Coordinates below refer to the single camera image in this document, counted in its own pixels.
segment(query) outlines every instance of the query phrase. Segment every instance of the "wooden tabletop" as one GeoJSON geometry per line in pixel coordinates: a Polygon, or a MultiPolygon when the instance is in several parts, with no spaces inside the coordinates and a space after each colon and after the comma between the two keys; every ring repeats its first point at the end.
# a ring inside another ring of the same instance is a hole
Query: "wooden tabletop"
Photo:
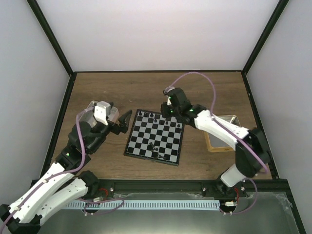
{"type": "MultiPolygon", "coordinates": [[[[92,100],[112,101],[119,113],[129,109],[160,112],[166,101],[162,91],[183,73],[78,73],[69,100],[54,158],[66,146],[76,114],[92,100]]],[[[253,112],[240,73],[205,73],[213,81],[217,98],[216,115],[236,115],[246,128],[256,127],[253,112]]],[[[213,93],[209,82],[199,75],[188,75],[175,87],[182,88],[192,104],[210,108],[213,93]]],[[[130,120],[132,125],[134,113],[130,120]]],[[[179,166],[172,166],[124,156],[130,131],[116,136],[109,134],[106,141],[91,155],[92,160],[83,170],[92,171],[102,179],[216,179],[234,163],[234,152],[210,153],[204,133],[185,126],[179,166]]],[[[259,175],[257,179],[270,179],[259,175]]]]}

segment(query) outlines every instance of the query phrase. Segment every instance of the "chessboard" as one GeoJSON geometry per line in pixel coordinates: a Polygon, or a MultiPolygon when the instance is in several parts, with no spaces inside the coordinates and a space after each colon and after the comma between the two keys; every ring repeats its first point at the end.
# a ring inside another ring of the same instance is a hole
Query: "chessboard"
{"type": "Polygon", "coordinates": [[[175,117],[137,110],[124,155],[178,166],[183,131],[175,117]]]}

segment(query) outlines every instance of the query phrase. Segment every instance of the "black corner beam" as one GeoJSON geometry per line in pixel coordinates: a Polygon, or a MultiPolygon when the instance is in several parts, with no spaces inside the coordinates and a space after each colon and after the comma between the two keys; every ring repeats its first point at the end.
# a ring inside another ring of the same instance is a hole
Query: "black corner beam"
{"type": "Polygon", "coordinates": [[[264,43],[266,42],[266,40],[268,39],[271,31],[273,30],[276,22],[278,21],[279,17],[281,16],[282,12],[284,11],[287,3],[289,2],[289,0],[280,0],[276,6],[276,8],[274,9],[267,25],[265,26],[257,44],[255,45],[252,53],[250,54],[244,68],[243,68],[243,74],[247,74],[250,70],[250,68],[252,67],[254,61],[256,60],[258,54],[260,53],[264,43]]]}
{"type": "Polygon", "coordinates": [[[48,21],[44,17],[43,12],[41,11],[37,1],[36,0],[27,0],[27,2],[29,4],[30,8],[33,10],[37,20],[39,21],[42,29],[44,30],[45,34],[47,35],[50,43],[52,44],[56,54],[59,57],[59,60],[63,64],[68,75],[69,76],[73,75],[74,72],[73,72],[72,68],[70,67],[70,65],[69,65],[69,63],[65,57],[65,54],[63,53],[56,37],[54,36],[54,34],[53,34],[49,24],[48,24],[48,21]]]}

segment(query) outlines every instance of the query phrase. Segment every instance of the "chessboard frame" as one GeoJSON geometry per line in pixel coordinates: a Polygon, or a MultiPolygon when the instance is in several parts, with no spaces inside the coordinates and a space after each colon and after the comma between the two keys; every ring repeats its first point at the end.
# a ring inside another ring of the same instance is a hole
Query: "chessboard frame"
{"type": "Polygon", "coordinates": [[[129,156],[129,157],[135,157],[135,158],[139,158],[139,159],[150,160],[150,161],[154,161],[154,162],[158,162],[158,163],[169,164],[169,165],[173,165],[173,166],[179,166],[180,155],[181,155],[181,148],[182,148],[182,142],[183,142],[184,126],[185,126],[183,123],[181,123],[181,125],[182,125],[181,126],[181,138],[180,138],[179,148],[178,148],[178,152],[177,152],[176,163],[168,162],[168,161],[164,161],[164,160],[160,160],[160,159],[154,159],[152,157],[148,158],[148,157],[144,157],[144,156],[136,156],[134,154],[127,153],[127,149],[128,149],[129,143],[130,143],[130,136],[131,136],[131,134],[132,134],[132,132],[134,130],[135,122],[136,122],[137,115],[138,115],[139,112],[149,112],[149,113],[161,115],[160,112],[156,112],[156,111],[149,111],[149,110],[143,110],[143,109],[137,109],[136,110],[136,114],[135,114],[135,117],[134,117],[134,120],[133,120],[133,123],[132,123],[132,127],[131,127],[130,132],[129,132],[129,138],[127,140],[127,144],[126,144],[125,151],[124,151],[123,155],[124,156],[129,156]]]}

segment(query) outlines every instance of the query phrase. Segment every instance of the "black metal frame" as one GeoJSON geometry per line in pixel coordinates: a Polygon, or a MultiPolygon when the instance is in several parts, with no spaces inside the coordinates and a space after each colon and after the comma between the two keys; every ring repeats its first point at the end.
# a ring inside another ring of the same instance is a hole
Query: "black metal frame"
{"type": "MultiPolygon", "coordinates": [[[[263,30],[253,52],[251,53],[246,65],[244,66],[243,70],[201,70],[199,72],[241,72],[243,81],[246,87],[246,91],[249,96],[249,101],[253,110],[253,115],[256,121],[258,128],[263,131],[263,126],[261,123],[261,119],[259,113],[257,111],[254,98],[252,92],[250,90],[248,80],[246,74],[250,70],[252,64],[256,60],[257,55],[261,51],[265,41],[269,37],[272,29],[274,28],[276,22],[278,21],[279,17],[281,16],[284,8],[286,7],[289,0],[280,0],[277,4],[270,20],[268,21],[265,29],[263,30]]],[[[53,46],[56,54],[58,55],[60,61],[62,62],[64,68],[66,69],[68,75],[70,76],[66,93],[61,105],[61,109],[59,111],[58,119],[53,131],[52,139],[48,148],[48,152],[46,155],[46,159],[43,165],[43,169],[41,171],[41,176],[48,170],[51,164],[52,156],[55,150],[55,146],[58,140],[59,132],[62,126],[62,122],[64,119],[64,115],[66,113],[67,105],[70,99],[70,95],[72,89],[74,87],[75,79],[78,72],[73,72],[68,63],[65,54],[63,53],[54,33],[52,32],[43,12],[41,11],[38,3],[36,0],[27,0],[31,9],[33,10],[35,16],[37,17],[40,25],[42,26],[44,32],[46,33],[51,45],[53,46]]],[[[175,71],[82,71],[86,72],[106,72],[106,73],[124,73],[124,72],[131,72],[131,73],[151,73],[151,72],[188,72],[187,70],[175,70],[175,71]]],[[[290,190],[289,184],[287,180],[280,179],[274,159],[272,154],[270,153],[271,163],[269,164],[270,171],[273,177],[273,180],[255,180],[258,190],[260,192],[285,192],[287,195],[288,200],[292,203],[292,213],[295,217],[299,232],[301,234],[305,234],[305,229],[303,223],[301,221],[299,212],[297,210],[297,206],[293,199],[292,192],[290,190]]],[[[104,188],[113,188],[112,193],[135,193],[135,192],[186,192],[186,193],[201,193],[203,191],[203,187],[209,187],[210,185],[215,184],[215,180],[100,180],[100,184],[104,188]]],[[[254,190],[254,187],[251,183],[246,183],[245,189],[247,192],[251,192],[254,190]]]]}

